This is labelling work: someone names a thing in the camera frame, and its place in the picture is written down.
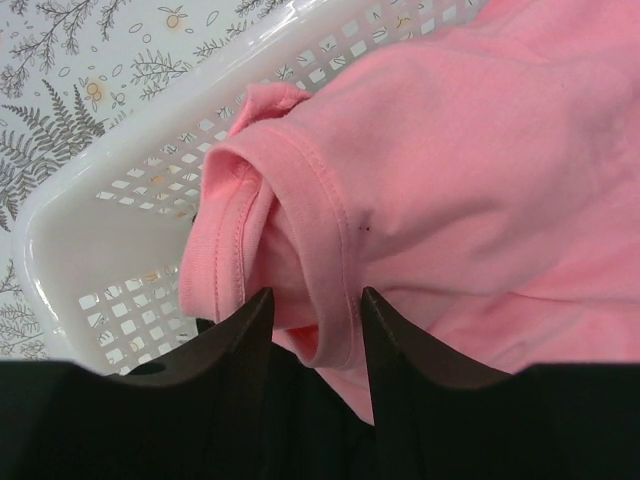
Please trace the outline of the white plastic laundry basket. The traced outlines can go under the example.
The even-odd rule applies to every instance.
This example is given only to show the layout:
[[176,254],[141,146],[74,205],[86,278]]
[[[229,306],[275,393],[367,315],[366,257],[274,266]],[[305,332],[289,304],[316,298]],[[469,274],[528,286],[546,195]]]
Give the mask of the white plastic laundry basket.
[[178,267],[205,153],[252,83],[315,92],[389,43],[468,22],[479,1],[292,1],[195,67],[39,186],[14,264],[49,355],[125,374],[196,335]]

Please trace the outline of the floral patterned table mat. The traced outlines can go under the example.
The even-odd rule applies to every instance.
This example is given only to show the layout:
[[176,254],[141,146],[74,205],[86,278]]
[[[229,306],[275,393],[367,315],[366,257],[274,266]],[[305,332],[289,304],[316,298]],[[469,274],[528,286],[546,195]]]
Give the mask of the floral patterned table mat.
[[125,119],[291,1],[1,5],[1,354],[52,358],[18,280],[27,198]]

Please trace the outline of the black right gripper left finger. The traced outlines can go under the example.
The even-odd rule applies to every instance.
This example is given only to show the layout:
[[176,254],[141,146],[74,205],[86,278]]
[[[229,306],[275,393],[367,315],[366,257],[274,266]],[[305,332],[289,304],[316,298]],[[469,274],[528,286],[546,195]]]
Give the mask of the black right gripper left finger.
[[115,378],[126,417],[110,479],[257,479],[274,295]]

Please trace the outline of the pink polo shirt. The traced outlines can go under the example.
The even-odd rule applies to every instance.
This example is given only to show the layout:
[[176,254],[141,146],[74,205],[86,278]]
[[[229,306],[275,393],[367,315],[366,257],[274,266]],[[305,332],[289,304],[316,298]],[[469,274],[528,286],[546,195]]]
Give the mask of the pink polo shirt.
[[182,311],[263,287],[364,421],[359,303],[502,371],[639,358],[639,5],[492,1],[315,94],[253,85],[203,164]]

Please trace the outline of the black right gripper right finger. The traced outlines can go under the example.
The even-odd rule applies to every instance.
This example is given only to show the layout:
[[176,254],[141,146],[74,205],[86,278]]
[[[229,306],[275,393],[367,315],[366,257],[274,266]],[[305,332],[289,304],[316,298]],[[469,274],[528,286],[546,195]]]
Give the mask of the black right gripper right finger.
[[529,477],[518,423],[497,397],[508,374],[421,330],[370,287],[361,319],[383,478]]

